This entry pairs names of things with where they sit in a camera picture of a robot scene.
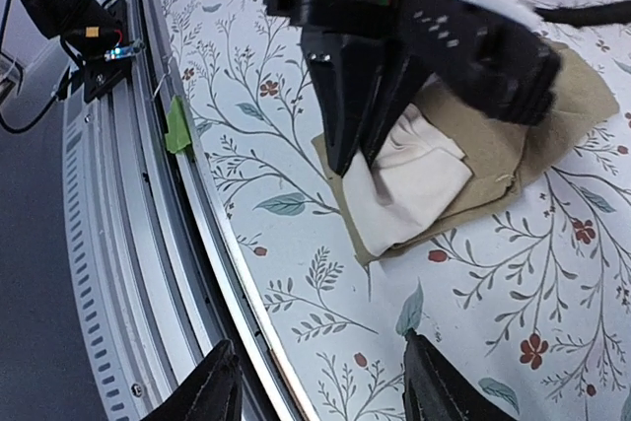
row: table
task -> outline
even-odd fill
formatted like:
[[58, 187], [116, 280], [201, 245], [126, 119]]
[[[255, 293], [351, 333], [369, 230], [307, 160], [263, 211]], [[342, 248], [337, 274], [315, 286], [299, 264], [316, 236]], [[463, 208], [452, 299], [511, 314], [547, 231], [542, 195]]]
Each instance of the table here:
[[520, 419], [631, 410], [631, 27], [545, 26], [603, 76], [620, 114], [505, 213], [366, 270], [311, 145], [322, 128], [299, 31], [261, 0], [162, 4], [216, 186], [321, 419], [404, 419], [396, 326], [410, 312]]

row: screw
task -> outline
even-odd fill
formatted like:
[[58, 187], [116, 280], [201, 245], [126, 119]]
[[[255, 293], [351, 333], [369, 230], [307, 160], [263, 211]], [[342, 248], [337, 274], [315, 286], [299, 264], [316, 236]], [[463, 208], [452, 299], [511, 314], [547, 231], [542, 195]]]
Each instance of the screw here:
[[140, 396], [142, 396], [142, 387], [139, 384], [132, 385], [131, 394], [139, 398]]

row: green tag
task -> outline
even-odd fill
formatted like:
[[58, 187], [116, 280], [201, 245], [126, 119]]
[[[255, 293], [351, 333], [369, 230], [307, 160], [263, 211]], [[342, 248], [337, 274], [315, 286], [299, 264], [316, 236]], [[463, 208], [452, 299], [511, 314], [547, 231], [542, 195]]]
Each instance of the green tag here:
[[169, 131], [165, 135], [165, 141], [170, 153], [181, 152], [192, 143], [184, 116], [184, 100], [180, 96], [174, 96], [171, 100], [171, 110], [167, 115], [167, 128]]

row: white cloth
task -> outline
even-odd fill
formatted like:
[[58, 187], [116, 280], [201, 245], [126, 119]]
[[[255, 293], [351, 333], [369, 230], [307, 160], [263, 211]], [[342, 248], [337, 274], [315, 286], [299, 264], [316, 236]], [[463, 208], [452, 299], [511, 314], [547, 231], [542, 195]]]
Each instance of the white cloth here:
[[379, 256], [429, 228], [471, 178], [464, 153], [409, 105], [373, 168], [358, 152], [342, 180], [364, 247]]

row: folded cloth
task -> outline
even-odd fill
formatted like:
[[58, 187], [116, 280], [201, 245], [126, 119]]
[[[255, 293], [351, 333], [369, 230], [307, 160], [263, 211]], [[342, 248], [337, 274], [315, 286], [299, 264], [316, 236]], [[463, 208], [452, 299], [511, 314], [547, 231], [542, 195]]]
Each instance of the folded cloth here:
[[410, 105], [371, 170], [358, 152], [342, 180], [348, 212], [373, 255], [428, 229], [471, 177], [453, 140]]
[[461, 224], [502, 211], [595, 125], [618, 113], [618, 103], [600, 75], [566, 44], [551, 44], [561, 55], [563, 68], [554, 86], [554, 107], [537, 127], [490, 120], [464, 105], [440, 82], [424, 88], [415, 98], [427, 120], [464, 152], [463, 163], [473, 177], [429, 229], [383, 255], [369, 252], [362, 244], [348, 212], [342, 179], [326, 165], [322, 136], [314, 139], [360, 263], [396, 255]]

